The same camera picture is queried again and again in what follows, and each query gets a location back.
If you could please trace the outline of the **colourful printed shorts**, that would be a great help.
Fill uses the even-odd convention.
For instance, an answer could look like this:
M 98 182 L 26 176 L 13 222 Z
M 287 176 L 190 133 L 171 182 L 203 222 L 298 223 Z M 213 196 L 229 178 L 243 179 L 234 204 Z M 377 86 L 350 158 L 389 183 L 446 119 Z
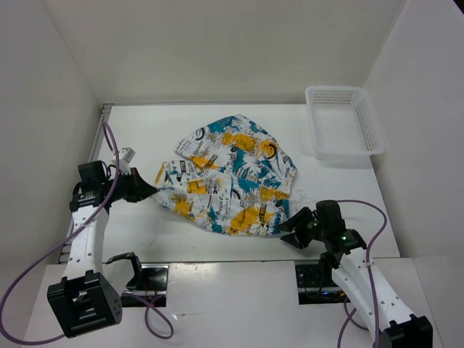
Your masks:
M 297 167 L 276 139 L 243 115 L 196 129 L 162 163 L 153 196 L 213 233 L 272 236 L 290 218 Z

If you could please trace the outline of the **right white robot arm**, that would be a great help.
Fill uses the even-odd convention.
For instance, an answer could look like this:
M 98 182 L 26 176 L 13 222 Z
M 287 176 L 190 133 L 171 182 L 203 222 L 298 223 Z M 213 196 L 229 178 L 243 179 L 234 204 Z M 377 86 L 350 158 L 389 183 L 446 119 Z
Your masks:
M 373 242 L 346 226 L 340 205 L 340 201 L 324 200 L 314 210 L 303 207 L 279 225 L 283 241 L 297 249 L 312 241 L 324 244 L 318 277 L 347 295 L 353 305 L 347 317 L 362 318 L 373 347 L 432 347 L 431 321 L 416 315 L 393 290 L 370 255 Z

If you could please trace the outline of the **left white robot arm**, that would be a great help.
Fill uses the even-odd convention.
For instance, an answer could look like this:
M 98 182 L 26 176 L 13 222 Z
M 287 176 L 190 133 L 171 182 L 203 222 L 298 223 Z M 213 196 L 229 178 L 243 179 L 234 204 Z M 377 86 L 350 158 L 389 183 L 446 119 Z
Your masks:
M 108 326 L 123 318 L 120 295 L 103 274 L 104 232 L 112 203 L 143 201 L 157 189 L 125 159 L 113 160 L 110 178 L 101 160 L 79 165 L 80 182 L 70 201 L 74 231 L 62 279 L 48 287 L 47 299 L 67 338 Z

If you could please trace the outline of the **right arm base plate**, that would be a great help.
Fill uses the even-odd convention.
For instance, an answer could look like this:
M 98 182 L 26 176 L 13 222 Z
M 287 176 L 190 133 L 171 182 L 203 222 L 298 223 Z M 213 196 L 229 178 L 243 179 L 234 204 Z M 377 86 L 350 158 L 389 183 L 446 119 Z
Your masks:
M 349 302 L 347 294 L 328 275 L 323 275 L 315 260 L 295 262 L 297 294 L 300 305 Z

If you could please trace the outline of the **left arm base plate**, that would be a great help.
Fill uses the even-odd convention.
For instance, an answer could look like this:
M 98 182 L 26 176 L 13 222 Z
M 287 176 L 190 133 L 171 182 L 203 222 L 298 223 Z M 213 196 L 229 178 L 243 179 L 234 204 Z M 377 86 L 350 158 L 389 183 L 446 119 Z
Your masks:
M 129 293 L 142 297 L 154 303 L 156 307 L 165 307 L 167 301 L 167 281 L 169 265 L 156 263 L 142 263 L 141 279 L 135 286 L 127 287 L 135 273 L 131 262 L 128 260 L 103 265 L 103 274 L 117 293 L 122 297 L 123 307 L 143 307 L 144 304 L 137 299 L 128 296 Z

